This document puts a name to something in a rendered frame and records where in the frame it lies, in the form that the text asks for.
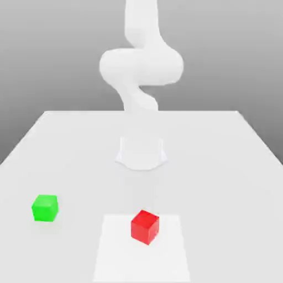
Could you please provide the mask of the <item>small red cube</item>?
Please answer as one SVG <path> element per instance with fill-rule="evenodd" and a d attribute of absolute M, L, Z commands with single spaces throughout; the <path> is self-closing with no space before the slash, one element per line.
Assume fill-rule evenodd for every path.
<path fill-rule="evenodd" d="M 130 223 L 131 237 L 149 245 L 159 233 L 159 216 L 141 210 Z"/>

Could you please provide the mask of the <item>small green cube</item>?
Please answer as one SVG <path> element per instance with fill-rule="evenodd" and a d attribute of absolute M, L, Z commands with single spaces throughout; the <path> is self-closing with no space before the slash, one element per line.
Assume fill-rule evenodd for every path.
<path fill-rule="evenodd" d="M 38 195 L 32 204 L 35 221 L 53 222 L 58 214 L 57 195 Z"/>

